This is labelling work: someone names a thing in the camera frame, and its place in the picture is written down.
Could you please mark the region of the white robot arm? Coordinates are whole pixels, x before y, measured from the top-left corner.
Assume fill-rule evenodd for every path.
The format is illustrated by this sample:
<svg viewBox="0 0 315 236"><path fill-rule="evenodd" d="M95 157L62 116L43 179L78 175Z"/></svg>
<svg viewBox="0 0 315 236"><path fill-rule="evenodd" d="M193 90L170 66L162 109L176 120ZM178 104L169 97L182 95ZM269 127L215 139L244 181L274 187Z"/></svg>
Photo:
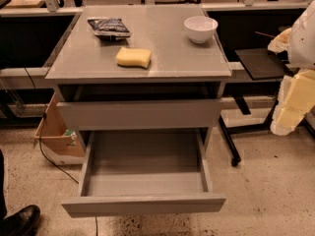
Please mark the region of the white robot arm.
<svg viewBox="0 0 315 236"><path fill-rule="evenodd" d="M293 77L283 77L270 126L275 135L285 136L315 106L315 1L291 28L269 43L268 49L274 53L286 51L289 65L299 69Z"/></svg>

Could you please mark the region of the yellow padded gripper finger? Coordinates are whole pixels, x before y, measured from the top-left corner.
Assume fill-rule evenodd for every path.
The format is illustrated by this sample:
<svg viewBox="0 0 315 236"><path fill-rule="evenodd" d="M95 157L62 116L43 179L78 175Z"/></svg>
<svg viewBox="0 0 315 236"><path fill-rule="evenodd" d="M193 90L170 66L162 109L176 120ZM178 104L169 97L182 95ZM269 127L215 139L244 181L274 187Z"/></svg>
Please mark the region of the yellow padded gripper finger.
<svg viewBox="0 0 315 236"><path fill-rule="evenodd" d="M292 112L293 130L315 106L315 71L302 70L291 77L284 107Z"/></svg>

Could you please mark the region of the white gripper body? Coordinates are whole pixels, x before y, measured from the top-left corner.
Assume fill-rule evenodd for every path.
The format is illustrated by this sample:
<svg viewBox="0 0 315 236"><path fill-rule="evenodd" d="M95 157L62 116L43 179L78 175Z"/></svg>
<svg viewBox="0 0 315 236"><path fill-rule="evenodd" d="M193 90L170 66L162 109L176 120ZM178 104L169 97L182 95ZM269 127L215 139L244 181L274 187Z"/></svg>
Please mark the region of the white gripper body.
<svg viewBox="0 0 315 236"><path fill-rule="evenodd" d="M284 100L291 84L291 77L284 76L278 93L278 103L276 104L270 129L273 134L286 136L293 131L292 112L284 107Z"/></svg>

